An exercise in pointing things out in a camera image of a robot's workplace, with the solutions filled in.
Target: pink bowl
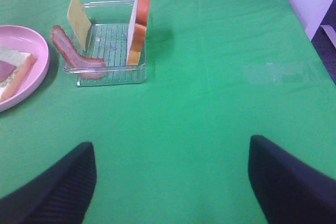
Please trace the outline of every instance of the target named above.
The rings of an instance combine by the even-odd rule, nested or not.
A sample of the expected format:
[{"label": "pink bowl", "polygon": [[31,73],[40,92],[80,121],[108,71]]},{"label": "pink bowl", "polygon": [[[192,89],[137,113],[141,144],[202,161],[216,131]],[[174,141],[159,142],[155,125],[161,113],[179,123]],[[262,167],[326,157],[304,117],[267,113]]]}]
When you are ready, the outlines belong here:
[{"label": "pink bowl", "polygon": [[0,112],[26,99],[41,84],[49,68],[49,48],[44,38],[36,31],[24,26],[0,26],[0,46],[30,52],[36,62],[21,83],[16,94],[0,102]]}]

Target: ham slice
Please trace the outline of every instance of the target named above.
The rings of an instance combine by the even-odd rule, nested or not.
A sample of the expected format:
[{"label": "ham slice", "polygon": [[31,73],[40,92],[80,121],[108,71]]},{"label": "ham slice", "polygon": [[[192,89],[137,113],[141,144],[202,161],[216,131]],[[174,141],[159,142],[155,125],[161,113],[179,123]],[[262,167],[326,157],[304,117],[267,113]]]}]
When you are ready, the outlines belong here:
[{"label": "ham slice", "polygon": [[11,98],[15,94],[16,90],[18,89],[22,81],[25,79],[30,67],[36,61],[36,59],[34,58],[32,54],[24,53],[24,52],[22,52],[21,54],[27,54],[28,56],[26,57],[23,64],[17,70],[14,79],[6,86],[6,88],[2,92],[0,96],[0,102],[3,102]]},{"label": "ham slice", "polygon": [[[51,41],[66,62],[73,68],[106,67],[103,59],[85,57],[77,52],[70,38],[59,25],[53,26],[51,30]],[[105,72],[97,70],[96,72],[79,73],[78,75],[83,79],[100,79],[105,75]]]},{"label": "ham slice", "polygon": [[8,76],[16,69],[15,65],[12,65],[6,61],[0,60],[0,82],[7,79]]},{"label": "ham slice", "polygon": [[135,0],[128,26],[127,65],[138,65],[146,38],[151,0]]}]

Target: clear plastic tray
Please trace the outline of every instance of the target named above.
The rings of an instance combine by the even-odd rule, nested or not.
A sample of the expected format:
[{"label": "clear plastic tray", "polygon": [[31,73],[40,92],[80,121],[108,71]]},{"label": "clear plastic tray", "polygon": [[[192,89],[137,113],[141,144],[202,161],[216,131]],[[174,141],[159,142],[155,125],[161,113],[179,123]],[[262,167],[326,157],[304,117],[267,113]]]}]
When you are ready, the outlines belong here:
[{"label": "clear plastic tray", "polygon": [[[146,80],[146,46],[144,44],[140,62],[136,66],[126,65],[128,22],[134,1],[108,1],[83,3],[92,22],[88,32],[87,50],[83,51],[75,38],[71,40],[78,52],[87,57],[102,58],[106,67],[71,68],[65,61],[63,70],[78,87],[133,84]],[[82,79],[78,73],[104,72],[101,79]]]}]

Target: green table surface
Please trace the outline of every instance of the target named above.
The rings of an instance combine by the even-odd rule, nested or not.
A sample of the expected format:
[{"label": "green table surface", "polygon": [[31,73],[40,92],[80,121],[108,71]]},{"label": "green table surface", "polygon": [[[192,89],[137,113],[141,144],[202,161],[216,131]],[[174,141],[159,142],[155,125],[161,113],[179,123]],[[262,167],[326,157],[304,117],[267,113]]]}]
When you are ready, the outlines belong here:
[{"label": "green table surface", "polygon": [[266,223],[253,134],[336,178],[336,88],[287,0],[152,0],[147,81],[88,88],[49,38],[71,33],[69,1],[0,0],[0,25],[50,51],[38,89],[0,113],[0,197],[83,141],[98,171],[84,223]]}]

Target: bread slice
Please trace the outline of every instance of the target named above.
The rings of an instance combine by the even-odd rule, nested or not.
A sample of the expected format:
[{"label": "bread slice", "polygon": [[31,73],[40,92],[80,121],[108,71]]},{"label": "bread slice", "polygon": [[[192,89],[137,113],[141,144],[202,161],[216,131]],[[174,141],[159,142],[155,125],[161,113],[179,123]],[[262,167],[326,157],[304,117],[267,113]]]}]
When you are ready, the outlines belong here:
[{"label": "bread slice", "polygon": [[146,38],[151,0],[135,0],[127,37],[127,65],[138,65]]},{"label": "bread slice", "polygon": [[0,82],[0,102],[3,102],[15,94],[36,59],[28,52],[18,52],[11,49],[5,50],[3,48],[0,52],[3,56],[0,60],[6,61],[17,67],[6,80]]}]

